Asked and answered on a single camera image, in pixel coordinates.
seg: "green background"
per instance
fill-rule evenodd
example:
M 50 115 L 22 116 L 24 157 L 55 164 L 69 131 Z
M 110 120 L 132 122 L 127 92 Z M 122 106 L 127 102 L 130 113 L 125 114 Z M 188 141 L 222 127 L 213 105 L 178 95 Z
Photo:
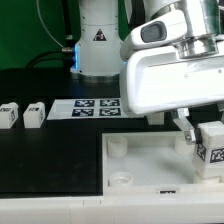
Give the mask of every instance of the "green background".
M 80 38 L 78 0 L 69 0 L 73 35 Z M 124 39 L 129 30 L 123 0 L 119 3 L 119 33 Z M 65 45 L 61 0 L 40 0 L 42 18 L 52 35 Z M 47 35 L 37 14 L 35 0 L 0 0 L 0 69 L 22 68 L 36 55 L 59 46 Z M 44 62 L 39 66 L 62 66 Z

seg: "white box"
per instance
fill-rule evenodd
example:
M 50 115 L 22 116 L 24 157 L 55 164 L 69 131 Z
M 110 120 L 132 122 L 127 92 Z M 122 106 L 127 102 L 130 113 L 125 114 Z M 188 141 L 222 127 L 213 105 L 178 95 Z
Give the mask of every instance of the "white box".
M 16 103 L 2 104 L 0 107 L 0 129 L 10 129 L 18 119 Z
M 23 114 L 25 128 L 40 128 L 45 118 L 45 106 L 39 102 L 30 104 Z
M 220 121 L 199 124 L 203 143 L 196 146 L 193 165 L 202 178 L 224 175 L 224 124 Z

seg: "printed marker sheet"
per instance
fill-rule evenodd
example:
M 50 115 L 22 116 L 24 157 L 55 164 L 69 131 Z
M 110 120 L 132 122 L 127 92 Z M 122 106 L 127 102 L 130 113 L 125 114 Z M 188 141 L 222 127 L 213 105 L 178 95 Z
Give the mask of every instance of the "printed marker sheet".
M 55 100 L 48 120 L 128 118 L 123 112 L 121 99 Z

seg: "black tabletop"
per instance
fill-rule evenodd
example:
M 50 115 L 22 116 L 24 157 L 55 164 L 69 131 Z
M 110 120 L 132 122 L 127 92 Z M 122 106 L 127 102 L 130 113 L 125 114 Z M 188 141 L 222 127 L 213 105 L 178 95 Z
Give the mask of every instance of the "black tabletop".
M 178 130 L 169 113 L 165 125 L 147 119 L 45 120 L 40 129 L 25 129 L 22 114 L 30 103 L 55 99 L 117 98 L 119 83 L 87 84 L 61 69 L 0 71 L 0 105 L 16 102 L 19 119 L 0 130 L 0 198 L 102 195 L 102 133 Z M 216 105 L 191 111 L 191 121 L 220 119 Z

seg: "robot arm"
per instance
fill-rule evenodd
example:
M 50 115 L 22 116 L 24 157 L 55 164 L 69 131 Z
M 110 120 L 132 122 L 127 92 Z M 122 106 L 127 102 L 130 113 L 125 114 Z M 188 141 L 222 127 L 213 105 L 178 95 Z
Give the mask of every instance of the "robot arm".
M 149 13 L 152 20 L 135 28 L 121 47 L 127 63 L 120 75 L 120 92 L 130 117 L 224 101 L 224 41 L 217 1 L 145 0 L 144 4 L 152 3 L 154 10 L 159 2 L 162 9 Z M 157 23 L 163 28 L 155 29 Z M 197 142 L 194 128 L 182 115 L 173 116 L 174 122 Z

